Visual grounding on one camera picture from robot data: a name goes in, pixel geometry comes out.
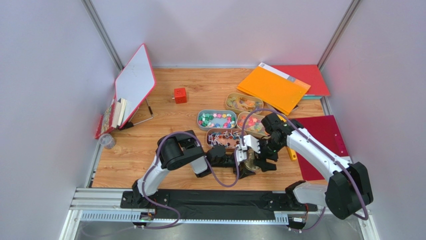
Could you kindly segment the yellow plastic scoop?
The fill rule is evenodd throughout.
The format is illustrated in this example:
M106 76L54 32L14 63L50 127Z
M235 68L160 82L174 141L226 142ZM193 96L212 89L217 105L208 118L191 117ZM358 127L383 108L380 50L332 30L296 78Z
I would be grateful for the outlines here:
M282 121L284 121L284 122L286 122L287 120L284 118L284 117L282 117L281 115L278 115L278 117L282 120ZM296 152L293 150L293 149L291 149L290 147L286 147L286 150L287 150L287 153L288 153L288 155L289 155L289 158L292 160L292 161L297 161L298 160L298 158L297 158L297 154L296 154Z

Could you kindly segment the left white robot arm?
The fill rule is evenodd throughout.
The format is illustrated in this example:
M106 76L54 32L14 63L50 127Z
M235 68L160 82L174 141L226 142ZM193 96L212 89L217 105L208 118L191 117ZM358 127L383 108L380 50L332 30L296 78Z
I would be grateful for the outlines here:
M252 135L244 136L233 154L227 154L222 145L205 152L193 130L173 132L158 140L152 164L132 186L133 195L136 199L154 195L169 172L185 165L190 165L198 178L213 174L212 168L232 167L239 180L243 176L241 164L250 159L250 152L261 152L259 140Z

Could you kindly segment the grey tray of round candies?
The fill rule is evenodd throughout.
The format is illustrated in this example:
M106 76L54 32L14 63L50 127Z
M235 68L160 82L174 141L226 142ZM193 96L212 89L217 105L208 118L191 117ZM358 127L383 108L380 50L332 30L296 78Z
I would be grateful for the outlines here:
M198 113L196 122L203 131L233 129L237 125L237 115L231 110L204 109Z

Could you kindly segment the gold round lid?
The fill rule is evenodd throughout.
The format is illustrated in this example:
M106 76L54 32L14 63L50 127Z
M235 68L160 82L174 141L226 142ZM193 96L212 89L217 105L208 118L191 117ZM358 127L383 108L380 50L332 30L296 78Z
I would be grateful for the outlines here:
M255 152L249 151L247 153L247 159L243 161L244 166L252 172L256 172L260 170L259 166L255 165L256 154Z

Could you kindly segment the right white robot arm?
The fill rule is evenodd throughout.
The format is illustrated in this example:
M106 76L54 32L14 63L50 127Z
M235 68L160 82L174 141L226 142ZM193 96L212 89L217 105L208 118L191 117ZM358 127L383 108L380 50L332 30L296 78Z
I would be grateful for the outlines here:
M297 120L281 120L276 113L265 116L261 123L268 133L259 140L259 157L277 156L289 147L305 158L324 177L327 184L298 181L285 190L298 205L327 207L337 218L356 216L367 220L367 205L374 200L368 169L361 162L350 163L315 139Z

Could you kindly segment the beige tray of star candies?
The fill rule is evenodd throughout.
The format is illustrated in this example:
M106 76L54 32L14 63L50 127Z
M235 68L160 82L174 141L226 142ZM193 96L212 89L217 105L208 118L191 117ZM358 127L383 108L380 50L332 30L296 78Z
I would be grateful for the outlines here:
M264 118L264 116L258 115L258 114L252 114L249 118L247 118L248 114L249 112L241 112L238 114L237 121L236 121L237 128L241 130L243 127L244 121L247 120L246 124L244 125L244 131L247 134L253 135L254 137L257 137L257 138L266 137L268 133L266 132L262 124L262 119Z

